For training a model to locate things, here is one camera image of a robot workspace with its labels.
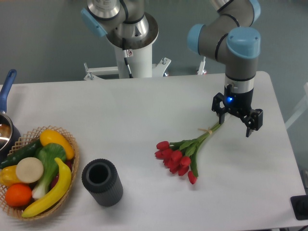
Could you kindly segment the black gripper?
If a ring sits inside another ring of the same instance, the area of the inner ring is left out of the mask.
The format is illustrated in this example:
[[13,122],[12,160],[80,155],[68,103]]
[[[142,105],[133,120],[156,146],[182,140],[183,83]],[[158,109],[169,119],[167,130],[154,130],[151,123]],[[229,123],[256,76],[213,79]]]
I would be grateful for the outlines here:
[[246,137],[253,131],[258,131],[263,125],[263,110],[252,109],[251,103],[254,89],[244,93],[234,93],[234,87],[228,84],[224,87],[224,95],[217,93],[213,97],[212,111],[218,116],[218,123],[223,124],[225,114],[229,113],[238,118],[246,125]]

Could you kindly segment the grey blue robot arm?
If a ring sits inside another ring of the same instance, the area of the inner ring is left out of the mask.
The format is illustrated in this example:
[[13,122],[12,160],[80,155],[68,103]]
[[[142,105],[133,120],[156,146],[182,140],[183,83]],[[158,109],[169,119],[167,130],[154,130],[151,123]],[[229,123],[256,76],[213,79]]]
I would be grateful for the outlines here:
[[[252,24],[260,16],[260,5],[256,0],[214,0],[212,5],[218,18],[208,26],[194,25],[187,46],[225,65],[224,92],[214,96],[212,110],[220,123],[226,114],[241,119],[250,135],[263,124],[263,111],[251,107],[261,42]],[[120,78],[154,76],[152,45],[159,29],[144,1],[89,0],[81,18],[93,34],[113,45]]]

